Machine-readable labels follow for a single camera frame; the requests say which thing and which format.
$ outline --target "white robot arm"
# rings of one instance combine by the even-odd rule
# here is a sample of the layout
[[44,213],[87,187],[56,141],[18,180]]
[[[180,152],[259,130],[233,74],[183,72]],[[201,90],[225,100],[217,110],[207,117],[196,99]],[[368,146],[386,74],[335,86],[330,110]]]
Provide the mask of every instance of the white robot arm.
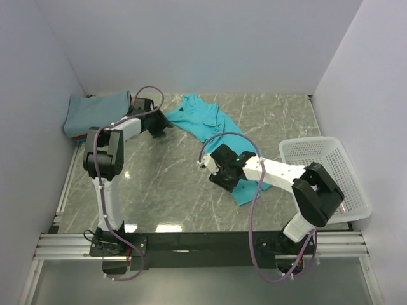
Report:
[[[150,111],[152,105],[152,100],[137,98],[134,110],[129,116]],[[164,114],[157,110],[140,119],[132,118],[114,128],[103,130],[97,141],[98,147],[107,147],[107,151],[103,149],[97,151],[100,174],[102,175],[102,183],[104,185],[102,189],[99,186],[93,158],[93,140],[98,128],[92,127],[89,129],[83,155],[83,168],[89,173],[95,186],[99,208],[98,227],[103,231],[109,231],[104,220],[105,215],[108,216],[112,230],[118,231],[123,229],[123,216],[118,197],[118,181],[124,165],[124,142],[145,130],[148,130],[154,138],[159,137],[164,134],[163,130],[166,127],[171,126]],[[104,195],[106,213],[103,212],[102,194],[100,191]]]
[[296,243],[316,226],[324,227],[343,201],[342,191],[318,163],[288,165],[247,151],[237,156],[222,144],[198,164],[210,171],[210,181],[232,192],[239,179],[260,181],[261,162],[266,170],[263,183],[293,193],[296,198],[300,211],[283,229],[284,235]]

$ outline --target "floor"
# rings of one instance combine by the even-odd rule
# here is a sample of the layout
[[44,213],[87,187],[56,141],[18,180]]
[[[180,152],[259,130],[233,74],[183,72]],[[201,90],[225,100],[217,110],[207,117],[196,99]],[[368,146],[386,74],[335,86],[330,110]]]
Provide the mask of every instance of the floor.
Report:
[[[158,95],[145,95],[156,103]],[[279,143],[284,139],[320,135],[306,95],[201,95],[236,122],[257,143],[262,154],[280,161]],[[175,109],[182,95],[166,95],[162,110]],[[241,207],[230,193],[208,181],[197,167],[202,143],[174,127],[162,139],[144,132],[125,144],[125,167],[119,183],[120,204],[127,231],[246,231],[249,205]],[[95,229],[98,211],[95,189],[82,167],[79,149],[59,233]],[[254,228],[280,230],[296,213],[292,196],[272,187],[261,193]],[[347,224],[326,229],[348,229]]]

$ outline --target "mesh basket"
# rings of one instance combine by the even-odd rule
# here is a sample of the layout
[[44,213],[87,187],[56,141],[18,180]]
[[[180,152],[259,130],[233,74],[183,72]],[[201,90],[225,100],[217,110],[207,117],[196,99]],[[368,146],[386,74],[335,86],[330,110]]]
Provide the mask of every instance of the mesh basket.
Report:
[[279,145],[282,161],[291,165],[318,162],[338,184],[345,200],[329,224],[355,221],[371,214],[368,199],[341,142],[333,137],[309,137],[284,140]]

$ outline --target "white wall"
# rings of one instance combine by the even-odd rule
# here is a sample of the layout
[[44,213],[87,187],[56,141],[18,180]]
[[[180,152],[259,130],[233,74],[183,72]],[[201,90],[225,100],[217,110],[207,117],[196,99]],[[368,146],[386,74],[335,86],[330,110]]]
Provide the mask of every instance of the white wall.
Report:
[[407,304],[407,2],[364,0],[313,102],[370,198],[362,223],[386,304]]
[[0,0],[0,303],[16,304],[72,156],[76,76],[33,0]]
[[36,0],[87,93],[314,93],[362,0]]

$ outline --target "folded cloth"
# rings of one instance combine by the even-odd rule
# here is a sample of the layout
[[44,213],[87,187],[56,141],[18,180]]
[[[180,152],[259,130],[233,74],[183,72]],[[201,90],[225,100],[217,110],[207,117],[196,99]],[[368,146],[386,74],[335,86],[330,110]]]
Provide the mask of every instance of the folded cloth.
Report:
[[130,92],[109,97],[71,97],[68,116],[64,125],[67,137],[88,134],[90,127],[103,127],[119,121],[130,106]]
[[[237,132],[243,134],[239,127],[219,110],[217,103],[207,104],[195,94],[184,97],[181,105],[166,115],[167,119],[192,133],[201,142],[206,142],[211,136],[221,132]],[[238,155],[244,151],[256,152],[250,142],[236,135],[222,135],[212,140],[205,147],[206,153],[211,153],[219,145],[226,144]],[[232,192],[237,204],[243,205],[253,199],[258,183],[255,181],[240,180]],[[261,190],[268,189],[271,185],[263,183]]]

